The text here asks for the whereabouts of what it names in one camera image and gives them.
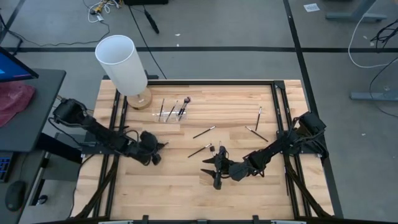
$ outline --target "computer monitor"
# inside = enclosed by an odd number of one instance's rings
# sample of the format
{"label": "computer monitor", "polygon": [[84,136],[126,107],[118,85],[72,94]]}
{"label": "computer monitor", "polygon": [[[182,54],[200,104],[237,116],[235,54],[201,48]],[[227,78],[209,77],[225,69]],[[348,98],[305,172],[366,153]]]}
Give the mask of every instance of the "computer monitor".
{"label": "computer monitor", "polygon": [[11,82],[38,77],[38,74],[0,47],[0,82]]}

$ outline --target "white cable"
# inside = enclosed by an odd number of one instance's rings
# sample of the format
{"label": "white cable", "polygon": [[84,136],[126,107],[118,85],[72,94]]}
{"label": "white cable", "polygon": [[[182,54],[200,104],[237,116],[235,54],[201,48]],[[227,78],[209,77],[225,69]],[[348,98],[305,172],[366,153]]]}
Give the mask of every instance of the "white cable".
{"label": "white cable", "polygon": [[371,66],[358,65],[358,64],[354,61],[354,59],[352,58],[352,56],[351,56],[350,48],[351,48],[351,44],[353,43],[356,30],[358,29],[358,26],[359,26],[359,24],[362,22],[362,20],[363,20],[363,18],[365,17],[365,15],[372,9],[373,6],[374,6],[374,4],[363,14],[362,18],[359,20],[358,24],[356,25],[356,27],[355,27],[355,29],[354,29],[353,35],[351,36],[351,40],[350,40],[349,46],[348,46],[348,56],[349,56],[349,58],[351,59],[351,61],[354,63],[354,65],[358,66],[359,68],[376,68],[376,67],[383,67],[383,66],[387,66],[387,65],[388,65],[388,63],[387,63],[387,64],[383,64],[383,65],[371,65]]}
{"label": "white cable", "polygon": [[[98,22],[98,21],[99,21],[98,19],[95,20],[95,21],[91,21],[91,20],[90,20],[90,15],[91,15],[90,12],[91,12],[91,9],[92,9],[92,8],[94,8],[95,6],[97,6],[97,5],[101,4],[101,3],[103,3],[103,1],[105,1],[105,0],[101,0],[99,3],[96,3],[96,4],[92,5],[92,6],[88,9],[88,14],[87,14],[88,22],[94,23],[94,22]],[[104,8],[105,12],[109,14],[109,13],[111,12],[111,8],[109,8],[109,6],[114,6],[114,5],[115,5],[115,4],[113,4],[113,3],[107,2],[107,3],[104,4],[103,8]]]}

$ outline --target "clear plastic holder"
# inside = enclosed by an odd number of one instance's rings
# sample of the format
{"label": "clear plastic holder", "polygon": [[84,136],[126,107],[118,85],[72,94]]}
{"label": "clear plastic holder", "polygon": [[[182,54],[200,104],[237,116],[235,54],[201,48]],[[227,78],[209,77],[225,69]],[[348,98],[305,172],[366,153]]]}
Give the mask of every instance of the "clear plastic holder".
{"label": "clear plastic holder", "polygon": [[162,112],[160,110],[152,109],[152,116],[155,122],[159,123],[177,123],[187,119],[187,108],[181,115],[178,115],[182,105],[177,105],[173,111],[169,111],[167,108],[163,108]]}

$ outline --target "concrete floor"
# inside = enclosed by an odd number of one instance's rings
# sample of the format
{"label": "concrete floor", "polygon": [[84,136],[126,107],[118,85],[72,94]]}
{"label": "concrete floor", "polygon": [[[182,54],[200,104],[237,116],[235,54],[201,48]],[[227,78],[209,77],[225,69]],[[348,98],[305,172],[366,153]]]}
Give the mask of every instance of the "concrete floor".
{"label": "concrete floor", "polygon": [[[87,4],[97,1],[85,0]],[[302,47],[347,48],[356,23],[331,22],[327,11],[352,11],[359,1],[290,0],[290,7]],[[317,3],[321,9],[306,12],[303,5]],[[16,1],[0,2],[1,14],[8,20]],[[156,35],[145,16],[133,11],[150,47],[294,47],[283,1],[273,0],[171,0],[164,6],[147,6],[160,29]],[[379,29],[395,21],[398,7],[394,1],[377,1],[372,12],[385,14],[386,21],[361,24],[353,47],[371,48],[369,40]],[[111,34],[127,35],[138,47],[144,43],[126,7],[111,8],[104,15]],[[12,23],[11,30],[39,44],[96,40],[106,32],[101,24],[87,21],[86,8],[80,0],[26,1]],[[14,47],[16,40],[7,35],[2,47]],[[95,47],[61,45],[59,47]],[[37,47],[24,42],[23,47]],[[397,47],[392,39],[387,47]],[[154,52],[154,57],[169,79],[173,78],[245,78],[301,79],[295,52]],[[160,75],[147,52],[139,52],[144,68]],[[386,63],[396,53],[355,53],[361,65]],[[82,101],[93,108],[99,84],[105,72],[93,52],[29,52],[17,57],[32,68],[67,71],[60,94]],[[369,82],[380,68],[363,69],[351,63],[347,53],[304,53],[305,64],[321,119],[326,123],[326,143],[330,151],[336,187],[345,218],[398,220],[398,120],[382,114],[374,103],[351,101],[350,91],[367,91]],[[386,87],[398,89],[395,75],[398,65],[391,65],[374,84],[375,91]],[[378,103],[396,113],[395,103]],[[67,129],[70,133],[81,130]],[[46,126],[44,132],[55,130]],[[56,190],[63,186],[65,190]],[[63,220],[69,214],[74,184],[49,182],[43,189],[59,203],[27,207],[21,223]]]}

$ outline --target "wooden table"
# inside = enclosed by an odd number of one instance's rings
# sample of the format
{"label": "wooden table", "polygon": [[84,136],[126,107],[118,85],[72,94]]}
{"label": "wooden table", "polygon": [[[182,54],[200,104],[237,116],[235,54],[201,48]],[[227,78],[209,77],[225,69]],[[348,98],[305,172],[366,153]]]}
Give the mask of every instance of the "wooden table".
{"label": "wooden table", "polygon": [[[285,80],[285,85],[292,117],[306,112],[300,80]],[[157,85],[150,89],[152,104],[142,111],[129,108],[126,125],[139,132],[149,131],[160,142],[168,141],[169,144],[161,150],[162,161],[157,166],[143,166],[134,159],[120,158],[111,219],[140,220],[143,215],[149,215],[151,220],[250,220],[253,215],[265,220],[293,219],[281,154],[268,163],[264,178],[258,175],[240,182],[223,179],[221,190],[215,190],[213,179],[200,170],[214,169],[214,165],[201,162],[212,157],[208,149],[187,159],[199,148],[209,143],[218,146],[221,141],[229,158],[241,162],[246,154],[275,141],[277,121],[271,88],[264,85]],[[94,117],[104,126],[109,126],[115,91],[110,80],[102,81]],[[157,122],[154,113],[158,113],[163,98],[164,110],[169,111],[176,100],[183,101],[187,96],[192,102],[187,106],[186,119],[179,123]],[[279,102],[283,108],[280,95]],[[257,131],[269,143],[244,128],[254,129],[260,106],[262,114]],[[284,115],[282,118],[287,129],[286,118]],[[214,125],[217,126],[215,129],[192,139]],[[72,215],[76,215],[95,192],[102,157],[93,157],[81,168]],[[320,159],[314,154],[302,154],[300,158],[307,188],[325,211],[333,214]],[[303,215],[301,194],[297,187],[295,189]],[[104,213],[107,193],[108,190],[103,194],[100,214]]]}

